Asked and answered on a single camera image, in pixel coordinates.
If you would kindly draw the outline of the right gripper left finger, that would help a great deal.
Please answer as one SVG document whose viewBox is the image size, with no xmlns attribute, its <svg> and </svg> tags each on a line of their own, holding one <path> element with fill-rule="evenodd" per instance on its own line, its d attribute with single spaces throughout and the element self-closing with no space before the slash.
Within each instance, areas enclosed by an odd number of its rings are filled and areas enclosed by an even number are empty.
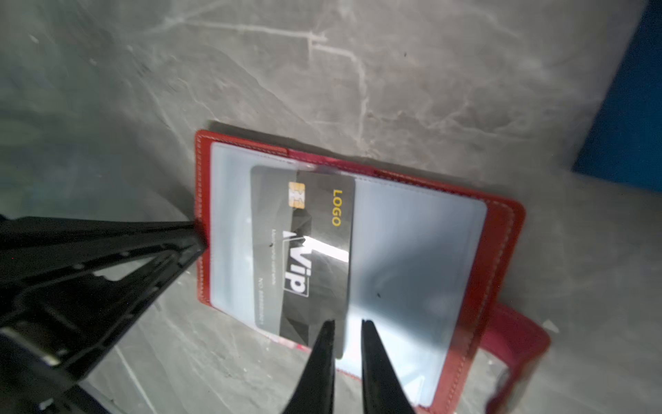
<svg viewBox="0 0 662 414">
<path fill-rule="evenodd" d="M 310 357 L 284 414 L 332 414 L 334 412 L 335 321 L 322 325 Z"/>
</svg>

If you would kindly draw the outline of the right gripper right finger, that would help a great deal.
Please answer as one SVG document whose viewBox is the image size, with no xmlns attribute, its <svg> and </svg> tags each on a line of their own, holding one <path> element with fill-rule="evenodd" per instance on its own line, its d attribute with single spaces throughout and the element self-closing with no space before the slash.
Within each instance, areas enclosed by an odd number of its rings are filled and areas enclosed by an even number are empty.
<svg viewBox="0 0 662 414">
<path fill-rule="evenodd" d="M 361 324 L 363 412 L 415 414 L 371 320 Z"/>
</svg>

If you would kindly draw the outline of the red leather card holder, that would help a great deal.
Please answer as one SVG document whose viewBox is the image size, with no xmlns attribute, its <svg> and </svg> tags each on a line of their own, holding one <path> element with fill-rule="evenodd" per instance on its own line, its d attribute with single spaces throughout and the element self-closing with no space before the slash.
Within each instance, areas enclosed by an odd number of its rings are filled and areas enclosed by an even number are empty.
<svg viewBox="0 0 662 414">
<path fill-rule="evenodd" d="M 485 411 L 514 409 L 551 344 L 538 324 L 497 302 L 526 217 L 521 204 L 206 130 L 196 134 L 196 163 L 196 216 L 209 244 L 198 266 L 202 303 L 305 349 L 255 324 L 250 171 L 351 176 L 348 313 L 335 373 L 362 383 L 361 324 L 371 320 L 416 413 L 454 412 L 479 350 L 506 367 Z"/>
</svg>

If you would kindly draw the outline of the black VIP credit card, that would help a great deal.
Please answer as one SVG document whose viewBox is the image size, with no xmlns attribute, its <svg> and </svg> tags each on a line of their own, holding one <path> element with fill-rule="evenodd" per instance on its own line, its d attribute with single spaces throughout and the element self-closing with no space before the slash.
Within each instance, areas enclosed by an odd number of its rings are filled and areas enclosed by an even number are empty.
<svg viewBox="0 0 662 414">
<path fill-rule="evenodd" d="M 336 323 L 340 358 L 348 313 L 355 180 L 257 166 L 250 171 L 254 320 L 297 345 Z"/>
</svg>

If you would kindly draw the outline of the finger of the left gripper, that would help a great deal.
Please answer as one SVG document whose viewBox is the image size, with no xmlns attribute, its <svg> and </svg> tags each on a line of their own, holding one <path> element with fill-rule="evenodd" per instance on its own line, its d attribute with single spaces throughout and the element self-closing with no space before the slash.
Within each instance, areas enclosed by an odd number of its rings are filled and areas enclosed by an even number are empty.
<svg viewBox="0 0 662 414">
<path fill-rule="evenodd" d="M 1 222 L 1 278 L 27 279 L 86 267 L 106 257 L 128 258 L 150 248 L 199 248 L 193 222 L 105 222 L 22 217 Z"/>
<path fill-rule="evenodd" d="M 86 376 L 205 248 L 199 240 L 199 248 L 161 246 L 84 268 L 1 278 L 2 384 Z"/>
</svg>

